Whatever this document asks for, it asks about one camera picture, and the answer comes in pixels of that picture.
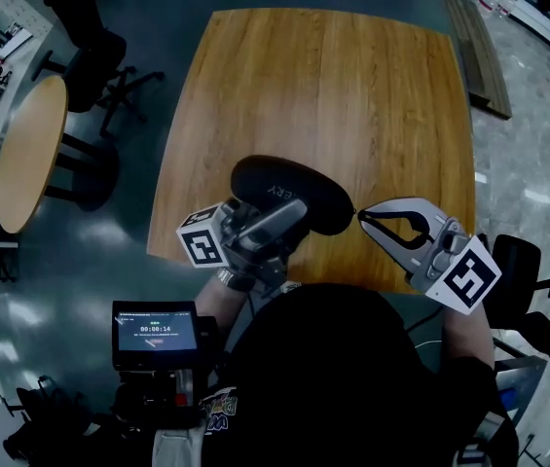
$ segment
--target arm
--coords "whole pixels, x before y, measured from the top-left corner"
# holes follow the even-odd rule
[[[495,367],[493,337],[482,304],[469,315],[446,308],[443,317],[443,343],[448,358],[472,356],[492,369]]]
[[[238,318],[246,297],[245,292],[227,287],[214,275],[195,298],[197,315],[213,316],[221,333],[228,334]]]

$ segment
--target white box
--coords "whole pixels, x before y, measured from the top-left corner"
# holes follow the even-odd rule
[[[181,245],[196,269],[228,267],[229,262],[221,244],[221,222],[225,213],[219,202],[192,213],[175,231]]]
[[[468,315],[491,292],[500,277],[501,270],[493,257],[474,235],[425,294]]]

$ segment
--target camera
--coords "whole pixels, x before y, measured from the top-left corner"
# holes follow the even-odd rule
[[[126,431],[199,424],[199,401],[222,350],[216,320],[193,302],[112,305],[112,363],[122,385],[112,412]]]

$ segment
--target shiny floor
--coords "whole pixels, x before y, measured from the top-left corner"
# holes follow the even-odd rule
[[[516,235],[542,250],[539,278],[550,276],[550,47],[512,20],[487,21],[508,87],[513,118],[507,122],[472,110],[477,228],[493,240]],[[550,318],[547,291],[532,310]],[[528,354],[515,333],[503,334]],[[550,365],[520,423],[522,441],[535,434],[533,454],[550,448]]]
[[[0,378],[7,396],[48,375],[83,392],[95,410],[107,410],[118,384],[110,359],[112,301],[188,300],[204,283],[208,272],[147,256],[145,249],[175,104],[212,11],[316,7],[449,32],[449,18],[436,2],[441,0],[100,0],[104,24],[128,42],[124,64],[136,66],[137,74],[164,71],[166,78],[137,93],[146,125],[129,114],[116,116],[110,125],[122,164],[111,199],[86,213],[71,202],[46,198],[20,234],[18,282],[0,283]],[[75,53],[59,26],[37,58],[47,50],[55,51],[53,59],[62,63]],[[33,87],[28,78],[14,108]],[[66,132],[97,140],[103,114],[100,108],[70,114]],[[237,331],[249,320],[248,308],[240,318]]]

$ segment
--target display screen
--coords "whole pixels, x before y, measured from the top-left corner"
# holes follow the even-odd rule
[[[190,311],[120,312],[115,317],[119,351],[190,351],[197,349]]]

